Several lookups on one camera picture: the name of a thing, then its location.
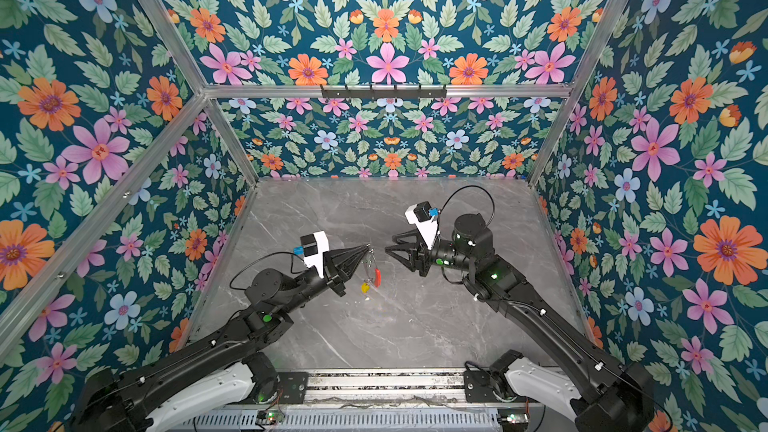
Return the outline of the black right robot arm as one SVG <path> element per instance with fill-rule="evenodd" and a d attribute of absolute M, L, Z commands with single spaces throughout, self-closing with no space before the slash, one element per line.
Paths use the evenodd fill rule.
<path fill-rule="evenodd" d="M 561 317 L 510 262 L 498 255 L 481 214 L 463 214 L 450 238 L 439 212 L 422 202 L 405 212 L 412 230 L 393 236 L 388 255 L 426 276 L 434 265 L 462 272 L 460 283 L 481 303 L 515 323 L 557 364 L 536 365 L 510 350 L 492 364 L 499 396 L 533 399 L 580 431 L 643 431 L 655 417 L 654 383 L 639 364 L 625 365 Z"/>

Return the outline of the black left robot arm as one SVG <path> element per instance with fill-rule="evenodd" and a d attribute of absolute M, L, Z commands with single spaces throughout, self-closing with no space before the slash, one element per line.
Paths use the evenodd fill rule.
<path fill-rule="evenodd" d="M 266 268 L 245 290 L 248 306 L 219 329 L 156 362 L 87 379 L 67 431 L 169 431 L 247 398 L 270 400 L 278 374 L 264 349 L 292 326 L 291 312 L 326 290 L 344 295 L 369 245 L 321 253 L 320 264 L 291 274 Z"/>

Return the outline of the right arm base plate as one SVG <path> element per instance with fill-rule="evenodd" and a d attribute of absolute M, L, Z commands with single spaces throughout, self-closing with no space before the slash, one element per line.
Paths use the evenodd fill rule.
<path fill-rule="evenodd" d="M 468 403 L 538 403 L 516 392 L 502 376 L 485 370 L 465 369 L 463 380 L 465 400 Z"/>

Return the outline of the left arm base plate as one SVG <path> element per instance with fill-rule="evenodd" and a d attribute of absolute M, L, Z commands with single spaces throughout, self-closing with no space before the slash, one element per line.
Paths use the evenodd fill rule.
<path fill-rule="evenodd" d="M 265 382 L 258 382 L 254 389 L 237 405 L 276 406 L 302 404 L 308 390 L 307 372 L 278 372 Z"/>

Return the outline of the silver keyring with red grip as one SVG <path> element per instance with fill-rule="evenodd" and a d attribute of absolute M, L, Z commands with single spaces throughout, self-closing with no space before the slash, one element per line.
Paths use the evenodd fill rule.
<path fill-rule="evenodd" d="M 375 250 L 370 246 L 363 257 L 366 287 L 378 289 L 382 284 L 382 272 L 376 262 Z"/>

